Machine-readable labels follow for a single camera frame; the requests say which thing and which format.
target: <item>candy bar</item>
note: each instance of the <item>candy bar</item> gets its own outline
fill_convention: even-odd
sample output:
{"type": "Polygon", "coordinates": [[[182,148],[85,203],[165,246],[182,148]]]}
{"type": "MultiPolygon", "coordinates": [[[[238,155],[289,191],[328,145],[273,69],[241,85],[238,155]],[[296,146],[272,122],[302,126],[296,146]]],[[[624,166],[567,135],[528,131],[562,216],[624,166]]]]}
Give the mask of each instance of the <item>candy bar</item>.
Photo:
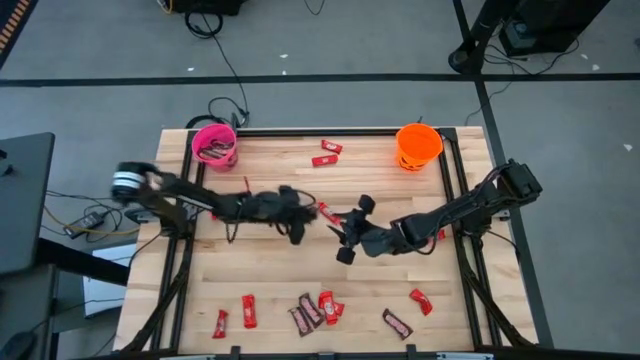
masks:
{"type": "Polygon", "coordinates": [[[298,334],[300,335],[300,337],[307,336],[313,332],[313,328],[309,325],[307,318],[304,317],[302,308],[300,308],[300,306],[289,309],[289,313],[293,317],[293,321],[298,327],[298,334]]]}
{"type": "Polygon", "coordinates": [[[340,218],[329,209],[329,206],[326,203],[319,202],[318,203],[318,211],[324,215],[333,225],[340,225],[340,218]]]}
{"type": "Polygon", "coordinates": [[[333,302],[333,292],[324,291],[320,293],[318,305],[324,310],[324,316],[327,319],[327,325],[335,325],[338,322],[338,314],[336,313],[336,305],[333,302]]]}
{"type": "Polygon", "coordinates": [[[334,152],[336,154],[340,154],[340,152],[342,151],[342,145],[338,145],[338,144],[334,144],[330,141],[327,140],[322,140],[322,144],[321,144],[322,148],[325,150],[329,150],[331,152],[334,152]]]}
{"type": "Polygon", "coordinates": [[[322,324],[322,322],[324,321],[324,318],[320,313],[320,309],[318,309],[316,304],[311,301],[309,293],[304,293],[298,299],[302,312],[307,316],[307,319],[311,320],[311,324],[313,324],[313,327],[317,328],[318,326],[320,326],[320,324],[322,324]]]}
{"type": "Polygon", "coordinates": [[[422,314],[424,314],[424,316],[429,315],[431,310],[433,310],[433,305],[431,305],[431,302],[422,291],[414,289],[411,294],[409,294],[409,297],[420,303],[420,310],[422,310],[422,314]]]}
{"type": "Polygon", "coordinates": [[[323,166],[338,162],[338,155],[319,156],[311,159],[313,166],[323,166]]]}
{"type": "Polygon", "coordinates": [[[396,331],[396,333],[400,336],[402,340],[406,339],[413,333],[413,330],[409,327],[409,325],[402,322],[402,320],[398,319],[397,316],[393,315],[389,309],[384,309],[382,312],[382,319],[389,326],[396,331]]]}
{"type": "Polygon", "coordinates": [[[245,295],[242,297],[242,307],[244,309],[244,327],[253,329],[258,326],[256,320],[256,299],[253,295],[245,295]]]}
{"type": "Polygon", "coordinates": [[[337,302],[333,302],[336,305],[336,314],[338,314],[338,316],[342,316],[342,313],[344,312],[344,304],[340,304],[337,302]]]}
{"type": "Polygon", "coordinates": [[[218,322],[216,323],[216,330],[213,332],[213,339],[222,339],[226,336],[227,316],[229,314],[224,310],[218,312],[218,322]]]}

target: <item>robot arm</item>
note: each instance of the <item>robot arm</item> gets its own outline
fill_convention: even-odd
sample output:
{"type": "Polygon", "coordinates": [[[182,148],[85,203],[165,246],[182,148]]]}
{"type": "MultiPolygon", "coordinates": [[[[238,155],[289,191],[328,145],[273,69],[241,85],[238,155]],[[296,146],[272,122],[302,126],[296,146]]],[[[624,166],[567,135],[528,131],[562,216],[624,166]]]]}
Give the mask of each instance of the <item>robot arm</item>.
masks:
{"type": "Polygon", "coordinates": [[[342,231],[331,228],[339,237],[343,247],[337,260],[350,265],[355,252],[353,248],[362,244],[364,252],[371,257],[381,254],[406,254],[419,252],[429,240],[437,236],[444,226],[460,221],[466,235],[481,236],[491,226],[491,216],[535,201],[542,187],[527,165],[509,160],[505,165],[493,169],[472,191],[429,213],[408,215],[391,221],[385,229],[371,224],[366,216],[373,212],[374,201],[367,195],[360,198],[360,209],[339,214],[345,221],[342,231]]]}
{"type": "Polygon", "coordinates": [[[191,204],[211,212],[226,224],[264,223],[276,225],[298,245],[304,236],[304,225],[316,218],[313,204],[300,204],[300,191],[280,186],[278,192],[218,194],[159,171],[154,165],[123,162],[118,165],[111,186],[111,197],[122,204],[137,202],[160,218],[163,227],[183,236],[189,233],[189,215],[185,208],[166,198],[191,204]]]}

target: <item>desk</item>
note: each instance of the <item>desk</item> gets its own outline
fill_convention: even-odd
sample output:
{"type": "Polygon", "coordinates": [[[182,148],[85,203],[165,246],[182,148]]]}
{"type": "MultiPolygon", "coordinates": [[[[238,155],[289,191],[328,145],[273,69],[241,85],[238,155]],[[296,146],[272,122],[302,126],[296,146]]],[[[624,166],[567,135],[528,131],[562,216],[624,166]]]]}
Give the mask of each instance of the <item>desk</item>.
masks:
{"type": "MultiPolygon", "coordinates": [[[[473,187],[492,169],[487,144],[480,127],[458,128],[459,146],[469,186],[473,187]]],[[[180,173],[186,130],[164,130],[156,157],[162,171],[180,173]]],[[[340,212],[356,206],[361,194],[371,195],[377,207],[370,220],[383,225],[400,216],[429,211],[446,198],[439,164],[434,161],[416,174],[394,164],[393,136],[325,136],[344,150],[335,166],[313,168],[311,157],[327,155],[320,149],[321,137],[250,137],[239,142],[239,163],[229,173],[207,169],[204,186],[216,192],[245,190],[247,176],[251,191],[275,190],[280,184],[308,191],[340,212]]],[[[451,149],[445,146],[449,159],[451,149]]],[[[455,170],[449,163],[456,196],[460,194],[455,170]]],[[[195,165],[190,179],[195,178],[195,165]]],[[[179,353],[229,353],[239,345],[242,353],[309,352],[398,352],[406,344],[418,351],[472,350],[456,253],[447,227],[433,255],[367,257],[357,249],[355,262],[345,266],[335,260],[337,238],[320,217],[307,227],[299,247],[291,246],[275,229],[244,224],[237,240],[229,245],[221,223],[200,214],[186,296],[179,353]],[[433,303],[432,314],[423,317],[409,292],[419,288],[433,303]],[[336,301],[346,304],[335,326],[322,325],[300,339],[287,309],[298,296],[332,290],[336,301]],[[240,297],[256,296],[258,327],[247,330],[242,322],[240,297]],[[405,342],[381,318],[391,309],[413,327],[405,342]],[[211,339],[218,309],[230,313],[227,337],[211,339]]],[[[143,226],[138,246],[157,234],[157,224],[143,226]]],[[[509,237],[507,223],[494,221],[493,231],[509,237]]],[[[518,330],[536,341],[532,315],[525,295],[513,247],[493,235],[484,238],[484,257],[496,303],[518,330]]],[[[136,257],[129,277],[114,349],[126,345],[142,327],[155,307],[161,283],[167,241],[159,239],[136,257]]],[[[176,254],[176,265],[182,258],[176,254]]],[[[480,325],[488,343],[488,325],[479,301],[480,325]]],[[[165,317],[162,347],[169,344],[173,318],[165,317]]]]}

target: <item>wood plank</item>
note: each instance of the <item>wood plank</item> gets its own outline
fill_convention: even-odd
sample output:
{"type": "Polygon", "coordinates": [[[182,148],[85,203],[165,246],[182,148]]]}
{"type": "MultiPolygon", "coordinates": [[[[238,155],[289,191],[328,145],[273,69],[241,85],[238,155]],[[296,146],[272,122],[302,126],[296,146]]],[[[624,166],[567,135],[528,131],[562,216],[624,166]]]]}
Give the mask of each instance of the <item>wood plank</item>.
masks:
{"type": "MultiPolygon", "coordinates": [[[[460,148],[470,186],[482,180],[492,168],[482,129],[458,128],[460,148]]],[[[179,173],[187,131],[162,132],[155,163],[163,170],[179,173]]],[[[374,197],[377,206],[371,221],[388,226],[390,220],[413,212],[428,212],[446,202],[438,163],[420,173],[407,173],[394,163],[395,142],[390,137],[336,137],[344,146],[338,164],[313,168],[310,158],[324,155],[320,138],[246,138],[239,143],[239,163],[229,173],[207,170],[205,186],[217,192],[245,190],[247,176],[253,192],[276,190],[289,184],[326,201],[335,211],[348,211],[360,194],[374,197]]],[[[193,180],[195,166],[190,178],[193,180]]],[[[450,169],[455,191],[459,191],[455,170],[450,169]]],[[[450,227],[433,255],[367,257],[361,249],[352,266],[335,260],[339,244],[319,218],[306,229],[300,246],[291,246],[275,229],[243,224],[233,244],[226,241],[223,224],[207,214],[198,217],[195,251],[191,266],[180,352],[228,353],[232,345],[244,353],[291,352],[371,352],[404,351],[414,343],[420,351],[470,350],[471,337],[460,274],[450,227]],[[434,311],[427,317],[409,299],[419,288],[427,294],[434,311]],[[337,325],[322,325],[300,339],[287,313],[297,298],[309,292],[317,298],[332,290],[346,304],[337,325]],[[258,327],[242,325],[244,294],[256,296],[258,327]],[[385,308],[394,311],[413,327],[415,333],[402,342],[382,321],[385,308]],[[227,338],[211,339],[219,309],[230,313],[227,338]]],[[[493,230],[506,237],[506,223],[493,230]]],[[[143,226],[138,246],[157,234],[157,225],[143,226]]],[[[146,248],[133,264],[123,306],[116,349],[128,343],[140,329],[157,302],[166,239],[146,248]]],[[[182,247],[176,254],[176,268],[182,247]]],[[[535,341],[535,330],[513,247],[493,235],[484,239],[484,254],[494,298],[516,327],[535,341]]],[[[482,333],[488,343],[487,321],[479,312],[482,333]]],[[[167,312],[163,345],[173,311],[167,312]]]]}

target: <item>black cable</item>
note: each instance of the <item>black cable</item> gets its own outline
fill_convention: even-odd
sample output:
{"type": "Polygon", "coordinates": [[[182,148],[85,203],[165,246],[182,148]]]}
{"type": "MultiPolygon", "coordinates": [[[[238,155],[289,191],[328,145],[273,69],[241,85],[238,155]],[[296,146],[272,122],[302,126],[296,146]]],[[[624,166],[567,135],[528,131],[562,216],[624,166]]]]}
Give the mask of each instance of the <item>black cable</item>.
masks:
{"type": "Polygon", "coordinates": [[[236,235],[238,235],[238,228],[240,227],[240,215],[242,214],[242,206],[243,204],[240,204],[240,208],[238,209],[238,213],[236,215],[236,221],[235,221],[235,226],[233,228],[233,234],[229,235],[229,224],[225,223],[224,224],[224,230],[227,236],[227,242],[232,243],[235,239],[236,239],[236,235]]]}
{"type": "MultiPolygon", "coordinates": [[[[544,68],[544,69],[542,69],[541,71],[538,71],[538,72],[536,72],[536,73],[532,73],[532,72],[530,72],[529,70],[527,70],[524,66],[522,66],[522,65],[520,65],[520,64],[518,64],[518,63],[516,63],[516,62],[514,62],[514,61],[511,61],[511,60],[507,59],[507,57],[508,57],[508,55],[507,55],[507,54],[505,54],[502,50],[498,49],[496,46],[491,45],[491,44],[487,45],[487,48],[491,48],[491,49],[496,50],[498,53],[500,53],[500,54],[501,54],[502,56],[504,56],[505,58],[501,58],[501,57],[499,57],[499,56],[495,56],[495,55],[491,55],[491,54],[485,54],[484,61],[485,61],[485,62],[487,62],[487,63],[489,63],[489,64],[496,64],[496,65],[509,65],[509,66],[511,67],[511,74],[512,74],[512,75],[515,75],[515,69],[514,69],[514,67],[517,67],[518,69],[520,69],[520,70],[524,71],[524,72],[525,72],[526,74],[528,74],[528,75],[537,76],[537,75],[542,75],[542,74],[546,73],[547,71],[551,70],[551,68],[553,68],[553,66],[556,64],[556,62],[557,62],[561,57],[563,57],[563,56],[565,56],[565,55],[569,55],[569,54],[571,54],[571,53],[575,52],[576,50],[578,50],[578,48],[579,48],[579,47],[580,47],[580,40],[578,40],[578,38],[576,37],[576,47],[575,47],[575,48],[573,48],[572,50],[567,50],[567,51],[565,51],[565,52],[563,52],[563,53],[561,53],[561,54],[558,54],[558,55],[553,59],[553,61],[551,61],[551,63],[549,64],[549,66],[547,66],[546,68],[544,68]],[[494,58],[494,59],[501,60],[501,62],[490,61],[489,59],[487,59],[487,56],[488,56],[488,57],[492,57],[492,58],[494,58]]],[[[482,111],[482,110],[485,108],[485,106],[487,106],[487,105],[489,105],[489,104],[491,103],[491,98],[493,98],[493,96],[494,96],[494,95],[502,94],[503,92],[507,91],[507,89],[509,88],[509,86],[511,86],[511,84],[512,84],[512,83],[513,83],[513,81],[510,81],[510,82],[509,82],[509,83],[508,83],[504,88],[502,88],[502,89],[500,89],[500,90],[498,90],[498,91],[496,91],[496,92],[491,93],[491,95],[489,95],[489,99],[487,99],[487,102],[486,102],[486,103],[482,104],[482,105],[480,106],[480,108],[478,108],[478,110],[476,110],[476,111],[472,112],[471,114],[467,115],[467,118],[466,118],[466,119],[465,119],[465,121],[464,121],[464,126],[467,126],[467,125],[469,124],[469,120],[471,120],[471,117],[472,117],[473,115],[475,115],[475,114],[479,113],[480,111],[482,111]]]]}
{"type": "Polygon", "coordinates": [[[215,115],[213,115],[213,112],[211,110],[211,106],[213,105],[214,102],[218,101],[218,100],[227,100],[230,101],[231,103],[233,103],[233,105],[235,105],[235,107],[238,109],[238,112],[240,113],[240,115],[242,116],[242,120],[238,120],[238,122],[236,124],[231,124],[232,128],[240,128],[240,127],[246,127],[249,125],[249,103],[247,101],[247,94],[244,91],[244,86],[242,85],[242,81],[240,80],[240,77],[238,76],[238,73],[236,73],[236,70],[233,68],[233,66],[231,65],[231,62],[229,61],[229,59],[227,58],[227,55],[224,52],[224,49],[222,48],[222,44],[220,43],[220,40],[218,40],[218,38],[216,37],[216,34],[218,34],[220,32],[220,29],[222,28],[222,16],[217,15],[218,16],[218,27],[213,30],[211,28],[211,25],[209,24],[209,21],[207,20],[206,16],[204,15],[204,13],[200,13],[200,15],[202,16],[202,20],[204,20],[204,23],[207,26],[207,29],[209,30],[208,32],[203,31],[202,29],[200,29],[199,26],[197,25],[192,25],[191,22],[189,21],[189,18],[191,16],[192,13],[194,13],[195,11],[191,11],[189,13],[187,13],[187,15],[185,15],[185,23],[187,25],[187,29],[189,29],[189,32],[191,32],[191,34],[199,39],[213,39],[216,42],[216,45],[218,46],[218,49],[220,50],[220,54],[222,55],[222,58],[224,59],[224,62],[227,64],[227,66],[229,67],[229,70],[231,70],[231,73],[233,74],[233,77],[235,78],[236,82],[238,83],[238,87],[240,87],[240,92],[242,93],[242,100],[244,102],[244,109],[242,109],[240,106],[238,106],[238,104],[232,100],[229,97],[226,96],[222,96],[222,97],[216,97],[213,98],[209,101],[209,104],[207,106],[208,110],[209,110],[209,114],[216,118],[216,119],[223,119],[224,121],[226,121],[227,123],[231,124],[231,122],[229,120],[226,120],[224,118],[220,118],[217,117],[215,115]]]}
{"type": "Polygon", "coordinates": [[[511,245],[513,246],[513,248],[516,250],[516,253],[518,253],[518,254],[520,253],[520,250],[518,249],[518,246],[516,245],[516,243],[514,243],[514,242],[513,242],[513,241],[511,241],[511,240],[509,240],[507,237],[502,236],[502,235],[500,235],[500,234],[498,234],[498,233],[495,233],[495,232],[493,232],[493,231],[491,231],[491,230],[487,230],[487,232],[488,232],[489,234],[493,235],[493,236],[496,236],[496,237],[498,237],[498,238],[500,238],[500,239],[502,239],[502,240],[504,240],[504,241],[508,242],[508,243],[509,243],[509,244],[511,244],[511,245]]]}
{"type": "Polygon", "coordinates": [[[156,240],[160,237],[160,235],[162,235],[162,231],[160,231],[160,232],[158,233],[158,235],[154,236],[151,240],[149,240],[149,242],[148,242],[148,243],[146,243],[146,244],[142,245],[142,246],[140,247],[140,249],[136,250],[136,251],[133,253],[133,255],[131,255],[131,260],[129,260],[129,265],[127,266],[129,269],[131,269],[131,264],[133,263],[133,259],[135,259],[135,258],[136,258],[136,255],[138,255],[138,253],[140,253],[140,251],[142,251],[144,248],[146,248],[147,246],[151,245],[151,243],[153,243],[154,241],[156,241],[156,240]]]}
{"type": "MultiPolygon", "coordinates": [[[[104,299],[104,300],[89,300],[89,301],[85,301],[85,302],[83,302],[83,303],[81,303],[81,304],[73,305],[73,306],[70,306],[70,307],[68,307],[68,308],[66,308],[66,309],[63,309],[63,310],[59,311],[58,313],[56,313],[56,314],[55,314],[55,316],[58,316],[58,315],[64,314],[64,313],[66,313],[66,312],[68,312],[68,311],[70,311],[70,310],[73,310],[73,309],[79,308],[79,307],[81,307],[81,306],[84,306],[84,305],[86,305],[86,304],[90,304],[90,303],[100,303],[100,302],[109,302],[109,301],[122,301],[122,300],[124,300],[124,298],[118,298],[118,299],[104,299]]],[[[42,320],[42,321],[40,321],[39,323],[37,323],[34,327],[32,327],[32,328],[31,328],[31,330],[29,330],[29,332],[33,332],[33,331],[34,331],[35,329],[37,329],[40,325],[42,325],[42,324],[44,324],[45,322],[49,321],[49,318],[51,318],[51,316],[50,316],[50,315],[47,315],[47,316],[46,316],[46,318],[45,318],[44,320],[42,320]]]]}
{"type": "MultiPolygon", "coordinates": [[[[58,191],[53,191],[53,190],[47,190],[46,191],[46,195],[50,196],[50,197],[57,197],[57,198],[69,198],[69,199],[76,199],[76,200],[86,200],[86,201],[92,201],[95,204],[94,205],[89,205],[87,207],[84,208],[83,210],[83,215],[87,216],[87,214],[89,214],[89,212],[93,209],[103,209],[102,214],[100,214],[102,217],[105,217],[107,215],[109,215],[111,217],[111,219],[113,220],[113,229],[111,230],[111,232],[115,232],[118,231],[120,229],[120,226],[122,225],[122,221],[124,220],[124,215],[122,213],[122,210],[124,208],[116,208],[114,206],[110,206],[107,205],[105,203],[103,203],[103,200],[111,200],[111,198],[94,198],[91,196],[86,196],[86,195],[69,195],[69,194],[65,194],[65,193],[61,193],[58,191]]],[[[61,235],[61,236],[67,236],[67,234],[62,233],[62,232],[58,232],[58,231],[54,231],[44,225],[42,225],[43,228],[45,228],[46,230],[49,230],[55,234],[61,235]]],[[[97,239],[91,239],[91,235],[90,233],[85,233],[84,234],[84,239],[87,243],[92,244],[92,243],[96,243],[99,242],[101,240],[106,239],[109,234],[104,234],[100,237],[98,237],[97,239]]]]}
{"type": "Polygon", "coordinates": [[[295,192],[297,192],[298,194],[302,194],[302,195],[308,197],[309,199],[311,199],[311,203],[310,204],[300,205],[300,207],[305,207],[305,208],[312,207],[318,202],[315,196],[311,195],[310,193],[308,193],[306,191],[295,189],[295,192]]]}
{"type": "Polygon", "coordinates": [[[322,0],[322,3],[320,4],[320,8],[318,9],[318,11],[313,11],[311,10],[311,6],[309,6],[309,3],[307,2],[307,0],[304,0],[304,5],[307,7],[307,10],[309,10],[309,12],[313,15],[313,16],[318,16],[320,15],[320,13],[322,12],[322,8],[324,8],[324,3],[327,0],[322,0]]]}
{"type": "Polygon", "coordinates": [[[502,94],[503,92],[507,91],[507,89],[509,88],[509,86],[511,86],[511,84],[513,84],[513,81],[509,81],[509,83],[507,83],[507,85],[505,87],[503,87],[502,89],[498,90],[498,91],[494,91],[491,93],[491,95],[489,95],[489,98],[487,99],[487,102],[482,104],[478,110],[470,113],[469,115],[467,115],[467,118],[464,120],[464,126],[468,126],[469,125],[469,120],[471,120],[471,117],[477,113],[479,113],[480,111],[482,111],[487,105],[491,104],[491,99],[499,94],[502,94]]]}
{"type": "Polygon", "coordinates": [[[498,49],[496,46],[494,46],[494,45],[487,45],[487,48],[491,48],[491,49],[496,50],[498,53],[500,53],[500,55],[504,56],[505,58],[500,58],[500,57],[495,56],[495,55],[490,55],[490,56],[492,56],[492,57],[494,57],[494,58],[497,58],[497,59],[499,59],[499,60],[502,60],[502,61],[504,61],[504,62],[507,62],[507,63],[509,63],[509,64],[511,64],[511,65],[517,66],[518,68],[520,68],[522,71],[524,71],[524,72],[525,72],[525,73],[527,73],[528,75],[542,75],[542,74],[546,73],[547,71],[551,70],[551,68],[553,68],[553,66],[556,64],[556,62],[558,62],[558,60],[560,60],[560,58],[561,58],[561,57],[563,57],[563,56],[565,56],[565,55],[569,55],[569,54],[571,54],[571,53],[574,53],[576,50],[578,50],[578,48],[579,48],[579,47],[580,47],[580,40],[578,40],[578,38],[576,37],[576,47],[574,47],[574,48],[573,48],[573,49],[571,49],[571,50],[567,50],[567,51],[565,51],[565,52],[563,52],[563,53],[561,53],[561,54],[558,54],[558,55],[557,55],[557,56],[556,56],[556,57],[551,61],[551,64],[549,64],[549,66],[547,66],[546,68],[544,68],[544,69],[542,69],[542,70],[540,70],[540,71],[538,71],[538,72],[536,72],[536,73],[532,73],[532,72],[530,72],[529,70],[527,70],[526,68],[524,68],[523,66],[521,66],[520,64],[518,64],[518,63],[516,63],[516,62],[513,62],[513,61],[512,61],[512,60],[510,60],[510,59],[507,59],[507,57],[508,57],[508,56],[507,56],[507,54],[505,54],[503,51],[501,51],[500,49],[498,49]]]}
{"type": "Polygon", "coordinates": [[[40,227],[41,227],[41,228],[43,228],[43,229],[45,229],[45,230],[51,231],[52,233],[54,233],[54,234],[56,234],[56,235],[60,235],[60,236],[67,236],[67,234],[65,234],[65,233],[61,233],[61,232],[59,232],[59,231],[55,231],[55,230],[53,230],[53,229],[51,229],[51,228],[49,228],[49,227],[47,227],[47,226],[45,226],[45,225],[40,225],[40,227]]]}

